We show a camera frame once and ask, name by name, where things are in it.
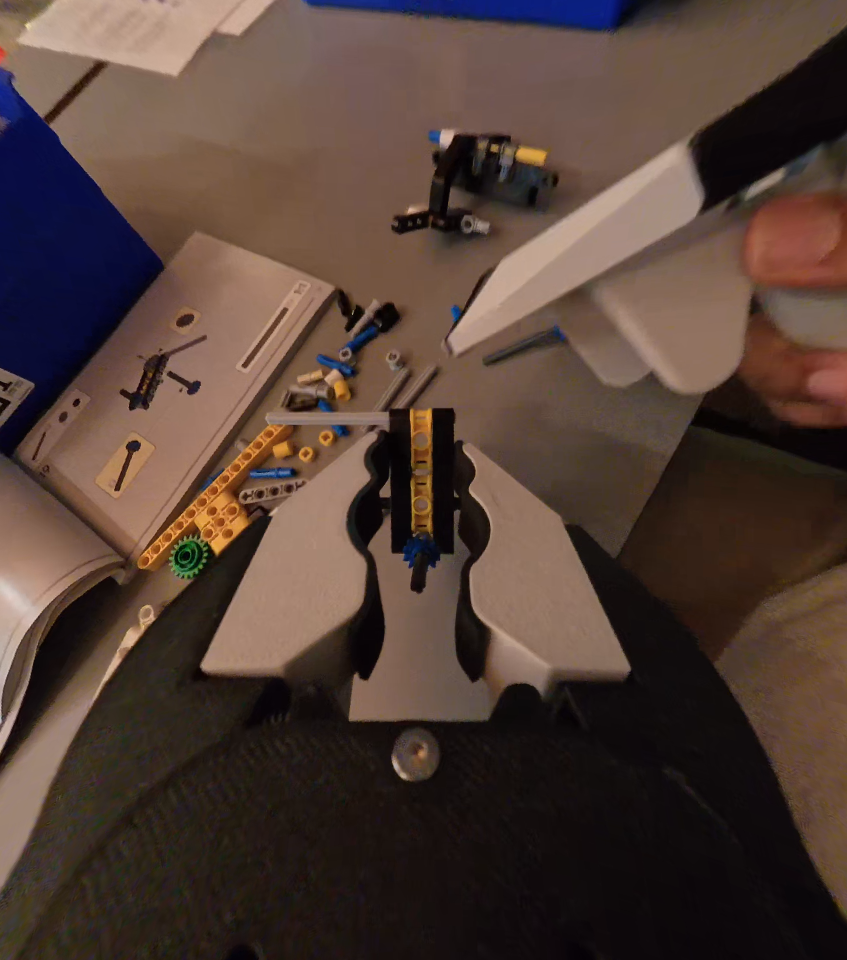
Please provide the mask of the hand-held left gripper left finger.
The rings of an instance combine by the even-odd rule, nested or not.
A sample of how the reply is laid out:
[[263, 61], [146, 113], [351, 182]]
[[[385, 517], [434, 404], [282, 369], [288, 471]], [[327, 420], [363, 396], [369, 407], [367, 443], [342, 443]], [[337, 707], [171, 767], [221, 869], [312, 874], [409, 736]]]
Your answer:
[[370, 550], [384, 522], [388, 443], [370, 432], [270, 518], [201, 662], [210, 676], [367, 680], [384, 613]]

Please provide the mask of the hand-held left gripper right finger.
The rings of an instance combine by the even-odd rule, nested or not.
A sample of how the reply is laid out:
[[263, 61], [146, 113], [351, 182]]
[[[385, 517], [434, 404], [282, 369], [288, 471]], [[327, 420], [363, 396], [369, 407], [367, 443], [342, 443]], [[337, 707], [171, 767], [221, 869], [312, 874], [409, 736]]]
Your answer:
[[494, 697], [625, 681], [630, 662], [561, 515], [468, 442], [456, 445], [455, 491], [468, 552], [455, 613], [465, 676]]

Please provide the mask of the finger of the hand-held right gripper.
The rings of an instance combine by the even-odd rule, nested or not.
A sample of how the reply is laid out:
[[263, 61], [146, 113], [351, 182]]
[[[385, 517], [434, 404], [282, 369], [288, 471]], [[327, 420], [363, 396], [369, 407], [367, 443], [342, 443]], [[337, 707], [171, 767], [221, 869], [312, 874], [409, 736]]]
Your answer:
[[461, 356], [694, 221], [706, 198], [683, 139], [493, 267], [444, 339]]

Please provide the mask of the black yellow lego assembly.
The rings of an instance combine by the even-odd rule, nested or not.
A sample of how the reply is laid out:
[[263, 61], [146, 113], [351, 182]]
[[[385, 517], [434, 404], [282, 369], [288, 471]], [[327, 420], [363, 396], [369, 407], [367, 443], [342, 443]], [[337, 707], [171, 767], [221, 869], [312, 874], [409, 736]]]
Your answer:
[[422, 594], [454, 551], [454, 412], [390, 413], [272, 515], [248, 568], [266, 605], [355, 611], [377, 583], [374, 537], [390, 524], [391, 552]]

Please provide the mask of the yellow lego block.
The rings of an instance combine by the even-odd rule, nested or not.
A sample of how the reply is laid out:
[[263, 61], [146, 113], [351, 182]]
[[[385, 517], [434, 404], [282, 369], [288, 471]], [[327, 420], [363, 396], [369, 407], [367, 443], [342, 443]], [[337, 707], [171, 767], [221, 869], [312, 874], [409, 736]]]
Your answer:
[[197, 513], [197, 533], [220, 556], [250, 524], [249, 515], [235, 494], [220, 492]]

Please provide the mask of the thin grey lego liftarm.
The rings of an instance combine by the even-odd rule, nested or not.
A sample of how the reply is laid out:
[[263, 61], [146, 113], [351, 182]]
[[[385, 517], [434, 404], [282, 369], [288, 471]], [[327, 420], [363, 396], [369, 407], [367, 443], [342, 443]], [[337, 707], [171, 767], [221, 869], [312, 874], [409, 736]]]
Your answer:
[[253, 482], [239, 491], [238, 501], [247, 507], [277, 503], [292, 497], [308, 483], [306, 478], [300, 477]]

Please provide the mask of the dark grey lego axle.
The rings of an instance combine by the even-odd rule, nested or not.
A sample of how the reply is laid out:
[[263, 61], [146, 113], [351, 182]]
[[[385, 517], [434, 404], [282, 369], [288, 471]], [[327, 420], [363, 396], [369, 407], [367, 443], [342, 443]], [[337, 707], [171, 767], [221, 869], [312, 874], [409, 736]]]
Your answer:
[[560, 345], [564, 342], [566, 342], [564, 332], [559, 326], [552, 326], [486, 354], [482, 357], [481, 363], [484, 367], [497, 366], [523, 354]]

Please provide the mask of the long yellow lego beam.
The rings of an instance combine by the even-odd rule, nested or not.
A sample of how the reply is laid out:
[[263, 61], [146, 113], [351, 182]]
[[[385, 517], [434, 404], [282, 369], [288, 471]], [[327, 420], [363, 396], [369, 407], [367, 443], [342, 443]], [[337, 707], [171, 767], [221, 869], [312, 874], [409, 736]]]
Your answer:
[[183, 537], [198, 534], [197, 514], [220, 493], [228, 491], [238, 497], [249, 473], [268, 460], [275, 447], [287, 441], [294, 432], [290, 425], [270, 425], [258, 434], [203, 490], [182, 513], [160, 534], [137, 559], [139, 570], [157, 570], [168, 561], [172, 547]]

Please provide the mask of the black lego subassembly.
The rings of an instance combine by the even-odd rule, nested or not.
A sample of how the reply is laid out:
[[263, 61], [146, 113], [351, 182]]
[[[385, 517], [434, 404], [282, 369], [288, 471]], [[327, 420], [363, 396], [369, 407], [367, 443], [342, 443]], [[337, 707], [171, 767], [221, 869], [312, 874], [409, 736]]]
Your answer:
[[427, 203], [395, 214], [396, 235], [426, 230], [440, 234], [486, 236], [491, 226], [469, 208], [452, 205], [454, 191], [542, 211], [550, 204], [560, 174], [547, 150], [529, 147], [508, 134], [473, 134], [455, 128], [431, 129], [433, 174]]

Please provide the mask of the white angled lego beam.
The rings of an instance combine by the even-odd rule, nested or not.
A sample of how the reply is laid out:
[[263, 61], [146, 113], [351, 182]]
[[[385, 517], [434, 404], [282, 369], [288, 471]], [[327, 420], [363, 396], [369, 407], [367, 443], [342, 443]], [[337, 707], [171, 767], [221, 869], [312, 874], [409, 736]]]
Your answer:
[[117, 648], [118, 658], [123, 659], [136, 646], [148, 628], [155, 622], [158, 610], [152, 605], [144, 605], [137, 612], [136, 624], [124, 634]]

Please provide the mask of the pile of small lego pins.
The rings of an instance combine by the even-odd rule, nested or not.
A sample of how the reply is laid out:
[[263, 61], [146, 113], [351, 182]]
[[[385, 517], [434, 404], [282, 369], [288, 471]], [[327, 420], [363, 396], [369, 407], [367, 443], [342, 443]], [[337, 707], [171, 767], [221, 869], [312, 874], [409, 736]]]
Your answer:
[[315, 366], [295, 374], [282, 389], [277, 409], [291, 413], [329, 413], [346, 406], [355, 395], [361, 354], [403, 319], [393, 301], [372, 298], [362, 305], [337, 289], [334, 304], [343, 317], [342, 339], [315, 355]]

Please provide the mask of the lego instruction booklet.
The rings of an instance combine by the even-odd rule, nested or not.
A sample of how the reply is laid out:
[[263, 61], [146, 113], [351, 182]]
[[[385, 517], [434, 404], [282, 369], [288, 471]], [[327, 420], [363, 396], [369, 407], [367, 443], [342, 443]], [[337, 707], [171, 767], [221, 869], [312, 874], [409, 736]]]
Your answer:
[[58, 617], [152, 564], [336, 290], [194, 234], [31, 431], [0, 453], [0, 755]]

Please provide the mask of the person's right hand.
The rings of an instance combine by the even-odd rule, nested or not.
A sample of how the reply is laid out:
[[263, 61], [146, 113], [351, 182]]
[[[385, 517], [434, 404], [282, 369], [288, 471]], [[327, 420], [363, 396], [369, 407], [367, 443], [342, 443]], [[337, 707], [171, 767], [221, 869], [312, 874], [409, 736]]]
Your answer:
[[[847, 289], [847, 194], [768, 202], [749, 225], [742, 258], [759, 285]], [[847, 352], [798, 345], [753, 313], [735, 375], [786, 424], [847, 428]]]

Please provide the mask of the blue plastic bin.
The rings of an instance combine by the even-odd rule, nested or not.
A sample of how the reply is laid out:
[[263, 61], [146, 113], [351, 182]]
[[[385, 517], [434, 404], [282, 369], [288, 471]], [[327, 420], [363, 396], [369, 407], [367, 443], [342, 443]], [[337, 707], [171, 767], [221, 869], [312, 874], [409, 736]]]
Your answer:
[[609, 32], [646, 1], [307, 1], [315, 8], [366, 11]]
[[163, 262], [0, 68], [0, 452], [70, 387]]

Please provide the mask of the white paper sheet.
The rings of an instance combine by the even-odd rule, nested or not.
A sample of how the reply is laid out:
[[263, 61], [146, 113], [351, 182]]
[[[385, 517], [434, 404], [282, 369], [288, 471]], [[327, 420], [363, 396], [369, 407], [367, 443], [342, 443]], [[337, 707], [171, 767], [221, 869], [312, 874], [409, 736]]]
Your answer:
[[271, 1], [57, 1], [18, 43], [178, 77], [214, 34], [239, 37]]

